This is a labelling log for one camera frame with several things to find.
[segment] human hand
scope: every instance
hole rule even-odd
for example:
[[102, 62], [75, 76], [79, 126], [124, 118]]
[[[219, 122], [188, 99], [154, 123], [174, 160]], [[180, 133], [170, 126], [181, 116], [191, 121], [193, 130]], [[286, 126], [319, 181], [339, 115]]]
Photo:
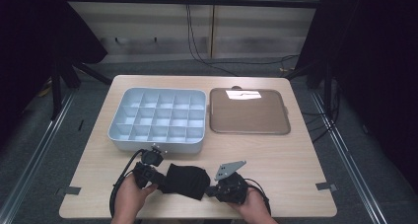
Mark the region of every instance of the human hand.
[[157, 189], [156, 184], [139, 188], [135, 177], [128, 175], [116, 195], [114, 215], [111, 224], [132, 224], [139, 210], [144, 206], [145, 199]]
[[254, 188], [249, 187], [246, 200], [243, 204], [228, 203], [249, 224], [273, 224], [277, 223], [268, 213], [261, 194]]

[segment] table top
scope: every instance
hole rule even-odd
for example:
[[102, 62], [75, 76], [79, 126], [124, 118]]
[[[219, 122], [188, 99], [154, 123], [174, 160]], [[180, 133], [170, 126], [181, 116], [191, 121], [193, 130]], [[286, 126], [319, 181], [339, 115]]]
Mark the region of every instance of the table top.
[[[273, 89], [283, 98], [291, 132], [286, 135], [216, 133], [206, 130], [198, 154], [166, 154], [157, 170], [166, 174], [171, 163], [206, 170], [214, 186], [221, 164], [246, 161], [238, 173], [257, 181], [267, 197], [273, 217], [331, 217], [336, 207], [329, 189], [317, 190], [326, 182], [302, 118], [291, 85], [286, 79], [120, 75], [113, 79], [70, 187], [80, 187], [78, 195], [67, 194], [59, 213], [63, 218], [109, 218], [108, 201], [112, 185], [120, 176], [133, 152], [124, 152], [108, 138], [107, 132], [123, 93], [134, 87], [202, 90], [213, 88]], [[148, 218], [240, 218], [238, 213], [215, 197], [204, 195], [195, 200], [180, 194], [152, 193], [138, 213]]]

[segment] wire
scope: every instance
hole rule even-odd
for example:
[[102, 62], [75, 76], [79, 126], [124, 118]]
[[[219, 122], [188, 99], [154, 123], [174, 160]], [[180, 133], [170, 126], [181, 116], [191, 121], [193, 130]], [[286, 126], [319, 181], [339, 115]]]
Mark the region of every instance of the wire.
[[310, 121], [308, 121], [308, 122], [305, 122], [305, 124], [306, 125], [308, 125], [308, 124], [310, 124], [310, 123], [313, 123], [313, 122], [315, 122], [317, 119], [319, 119], [320, 118], [320, 115], [318, 115], [317, 117], [315, 117], [315, 118], [313, 118], [313, 119], [311, 119]]
[[123, 181], [125, 180], [126, 176], [128, 176], [131, 173], [131, 171], [126, 173], [126, 171], [129, 169], [130, 165], [132, 164], [133, 160], [138, 156], [138, 154], [144, 151], [145, 151], [144, 149], [140, 149], [137, 152], [135, 152], [135, 154], [129, 160], [128, 164], [126, 164], [125, 169], [123, 169], [123, 172], [120, 174], [116, 183], [113, 185], [113, 190], [111, 191], [110, 199], [109, 199], [109, 209], [110, 209], [111, 217], [113, 217], [113, 214], [114, 214], [114, 203], [116, 202], [117, 192], [119, 191], [119, 188], [122, 185]]
[[336, 89], [334, 99], [333, 99], [334, 109], [332, 110], [331, 123], [330, 123], [329, 127], [326, 129], [326, 131], [324, 131], [322, 134], [320, 134], [317, 138], [313, 139], [313, 143], [316, 143], [321, 137], [323, 137], [323, 135], [325, 135], [329, 130], [331, 130], [333, 127], [335, 127], [338, 116], [339, 116], [339, 107], [340, 107], [340, 100], [341, 100], [340, 95], [341, 95], [341, 88], [337, 85], [337, 89]]
[[325, 113], [321, 113], [321, 112], [301, 112], [304, 115], [323, 115]]
[[[229, 73], [229, 74], [232, 74], [232, 75], [234, 75], [234, 76], [238, 77], [238, 75], [237, 75], [237, 74], [235, 74], [235, 73], [233, 73], [233, 72], [231, 72], [231, 71], [228, 71], [228, 70], [226, 70], [226, 69], [223, 69], [223, 68], [215, 67], [215, 66], [213, 66], [213, 65], [211, 65], [211, 64], [209, 64], [209, 63], [207, 63], [207, 62], [205, 62], [205, 61], [202, 59], [202, 57], [200, 57], [199, 51], [197, 50], [196, 41], [194, 40], [194, 32], [193, 32], [193, 27], [192, 27], [192, 24], [191, 24], [190, 6], [189, 6], [189, 5], [186, 5], [186, 6], [185, 6], [185, 8], [186, 8], [186, 11], [187, 11], [187, 41], [188, 41], [188, 49], [189, 49], [189, 51], [190, 51], [191, 56], [192, 56], [192, 57], [193, 57], [193, 58], [194, 58], [197, 62], [203, 63], [203, 64], [205, 64], [205, 65], [207, 65], [207, 66], [209, 66], [209, 67], [211, 67], [211, 68], [215, 68], [215, 69], [218, 69], [218, 70], [224, 71], [224, 72], [226, 72], [226, 73]], [[194, 44], [194, 49], [195, 49], [196, 54], [197, 54], [197, 56], [198, 56], [199, 58], [196, 58], [196, 56], [194, 55], [193, 51], [191, 50], [190, 33], [191, 33], [191, 38], [192, 38], [192, 41], [193, 41], [193, 44]]]
[[323, 128], [323, 125], [321, 125], [319, 127], [316, 127], [316, 128], [312, 128], [312, 129], [308, 130], [308, 132], [314, 132], [314, 131], [319, 130], [321, 128]]
[[271, 215], [271, 208], [270, 208], [269, 199], [268, 199], [267, 195], [265, 194], [264, 190], [262, 189], [261, 185], [253, 179], [246, 178], [244, 180], [254, 182], [258, 185], [258, 187], [255, 187], [253, 185], [248, 184], [248, 187], [252, 187], [260, 193], [260, 195], [262, 196], [262, 198], [264, 200], [265, 207], [267, 208], [268, 213], [270, 213], [270, 215]]
[[[290, 60], [292, 58], [298, 57], [300, 54], [292, 54], [292, 55], [286, 55], [280, 58], [280, 60], [275, 60], [275, 61], [270, 61], [270, 62], [245, 62], [245, 61], [218, 61], [218, 62], [207, 62], [205, 61], [199, 54], [199, 51], [197, 49], [197, 45], [196, 45], [196, 41], [194, 38], [194, 31], [193, 31], [193, 26], [191, 24], [191, 11], [190, 11], [190, 6], [186, 5], [186, 12], [187, 12], [187, 41], [188, 41], [188, 49], [190, 51], [191, 56], [193, 57], [194, 60], [196, 60], [197, 62], [203, 63], [211, 68], [215, 68], [218, 70], [222, 70], [226, 73], [232, 74], [234, 76], [239, 76], [229, 70], [220, 68], [220, 67], [216, 67], [214, 66], [215, 64], [248, 64], [248, 65], [268, 65], [268, 64], [280, 64], [281, 68], [282, 68], [282, 73], [279, 77], [283, 77], [284, 73], [285, 73], [285, 67], [283, 62]], [[194, 51], [196, 52], [196, 55], [194, 55], [192, 47], [191, 47], [191, 42], [193, 43], [194, 46]]]

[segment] tan serving tray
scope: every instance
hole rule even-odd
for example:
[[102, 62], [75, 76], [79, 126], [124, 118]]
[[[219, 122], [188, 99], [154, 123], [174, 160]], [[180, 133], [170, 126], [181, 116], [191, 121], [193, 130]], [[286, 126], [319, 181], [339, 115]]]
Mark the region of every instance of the tan serving tray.
[[210, 92], [210, 127], [220, 133], [283, 135], [291, 127], [275, 90], [215, 88]]

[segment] black cloth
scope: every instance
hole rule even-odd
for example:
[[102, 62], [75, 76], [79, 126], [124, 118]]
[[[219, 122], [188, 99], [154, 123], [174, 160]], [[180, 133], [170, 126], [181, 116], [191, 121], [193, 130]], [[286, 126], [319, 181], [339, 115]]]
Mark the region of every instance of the black cloth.
[[205, 189], [210, 185], [206, 171], [192, 166], [171, 164], [167, 171], [165, 183], [158, 189], [162, 193], [178, 193], [190, 198], [201, 200]]
[[63, 0], [35, 0], [32, 10], [35, 35], [51, 56], [98, 63], [107, 55], [89, 26]]

